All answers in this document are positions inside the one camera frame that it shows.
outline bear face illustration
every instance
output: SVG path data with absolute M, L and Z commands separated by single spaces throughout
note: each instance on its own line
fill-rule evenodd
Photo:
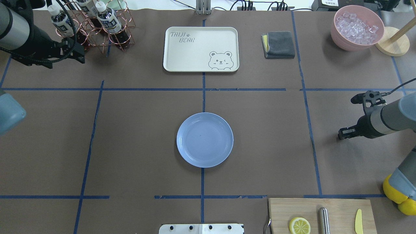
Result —
M 234 62 L 231 60 L 231 52 L 217 53 L 212 51 L 209 53 L 211 59 L 209 60 L 208 66 L 212 70 L 231 70 L 234 66 Z

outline blue plate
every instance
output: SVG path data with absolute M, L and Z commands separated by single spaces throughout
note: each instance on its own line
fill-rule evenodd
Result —
M 213 113 L 190 116 L 179 127 L 176 145 L 179 153 L 196 167 L 213 167 L 231 153 L 234 136 L 231 127 Z

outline yellow lemon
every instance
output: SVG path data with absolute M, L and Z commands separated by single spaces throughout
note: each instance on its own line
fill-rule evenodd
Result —
M 397 204 L 400 204 L 400 203 L 406 201 L 407 196 L 404 195 L 403 193 L 397 191 L 397 189 L 393 188 L 389 184 L 390 176 L 391 176 L 391 174 L 383 182 L 384 194 L 387 196 L 388 199 L 394 201 Z
M 397 205 L 399 210 L 405 215 L 416 215 L 416 201 L 408 198 L 406 201 Z
M 311 232 L 311 225 L 306 219 L 296 217 L 290 221 L 289 230 L 292 234 L 309 234 Z

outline wooden cutting board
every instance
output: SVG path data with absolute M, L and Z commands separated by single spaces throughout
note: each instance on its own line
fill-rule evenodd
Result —
M 320 234 L 319 208 L 328 210 L 331 234 L 355 234 L 357 209 L 362 210 L 364 234 L 377 234 L 373 209 L 366 199 L 269 198 L 269 214 L 273 234 L 290 234 L 289 222 L 303 217 L 311 225 L 311 234 Z

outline wooden round base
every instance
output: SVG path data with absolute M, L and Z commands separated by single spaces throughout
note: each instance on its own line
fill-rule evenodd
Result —
M 376 44 L 377 49 L 386 55 L 395 57 L 406 54 L 410 47 L 409 38 L 406 34 L 395 42 L 390 40 L 390 38 L 398 31 L 399 30 L 395 27 L 384 27 L 384 35 Z

